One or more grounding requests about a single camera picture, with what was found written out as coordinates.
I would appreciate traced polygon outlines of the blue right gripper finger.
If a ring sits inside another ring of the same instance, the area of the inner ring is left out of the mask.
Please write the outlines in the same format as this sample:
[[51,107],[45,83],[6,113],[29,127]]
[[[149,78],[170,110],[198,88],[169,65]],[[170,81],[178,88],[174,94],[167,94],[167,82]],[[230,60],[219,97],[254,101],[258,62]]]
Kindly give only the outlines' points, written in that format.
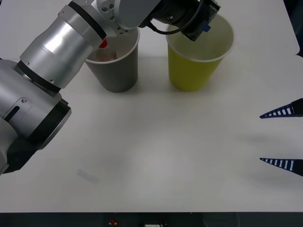
[[275,158],[260,158],[272,166],[284,169],[288,172],[303,176],[303,160],[302,159],[275,159]]
[[260,119],[268,118],[290,118],[303,116],[303,98],[295,100],[260,116]]

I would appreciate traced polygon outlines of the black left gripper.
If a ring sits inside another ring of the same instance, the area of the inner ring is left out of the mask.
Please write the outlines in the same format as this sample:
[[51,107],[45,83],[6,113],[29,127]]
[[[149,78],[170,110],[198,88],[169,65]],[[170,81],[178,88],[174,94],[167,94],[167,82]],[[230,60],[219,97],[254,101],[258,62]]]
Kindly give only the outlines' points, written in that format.
[[195,41],[203,32],[210,30],[209,23],[214,18],[214,2],[212,0],[203,0],[202,6],[195,19],[183,30],[183,35],[189,40]]

